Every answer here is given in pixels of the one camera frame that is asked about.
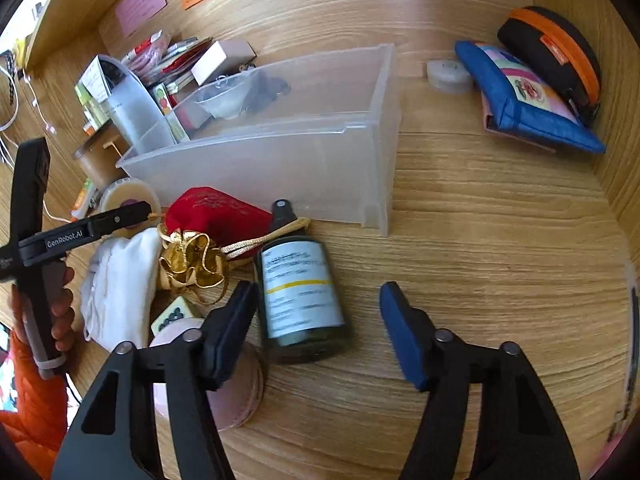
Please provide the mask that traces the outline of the orange jacket left forearm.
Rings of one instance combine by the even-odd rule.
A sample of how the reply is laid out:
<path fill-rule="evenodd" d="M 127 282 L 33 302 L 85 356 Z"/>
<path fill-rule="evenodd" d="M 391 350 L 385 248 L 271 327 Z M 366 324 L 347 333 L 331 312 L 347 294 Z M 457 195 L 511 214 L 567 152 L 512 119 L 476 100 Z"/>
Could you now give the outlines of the orange jacket left forearm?
<path fill-rule="evenodd" d="M 1 425 L 18 452 L 41 479 L 50 479 L 67 431 L 66 382 L 62 376 L 43 379 L 32 350 L 11 334 L 16 412 L 1 412 Z"/>

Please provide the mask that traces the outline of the left hand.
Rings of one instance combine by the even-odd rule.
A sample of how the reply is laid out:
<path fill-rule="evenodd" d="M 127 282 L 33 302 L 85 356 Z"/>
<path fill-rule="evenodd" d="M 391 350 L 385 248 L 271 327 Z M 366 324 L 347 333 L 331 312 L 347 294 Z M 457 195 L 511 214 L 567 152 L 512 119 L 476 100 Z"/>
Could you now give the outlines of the left hand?
<path fill-rule="evenodd" d="M 24 307 L 27 297 L 18 291 L 15 284 L 11 286 L 10 308 L 13 316 L 12 332 L 22 344 L 28 346 L 28 338 L 25 332 Z M 73 322 L 75 311 L 72 307 L 74 295 L 68 288 L 63 288 L 61 295 L 51 304 L 53 325 L 51 335 L 55 340 L 58 351 L 67 352 L 73 347 L 75 332 Z"/>

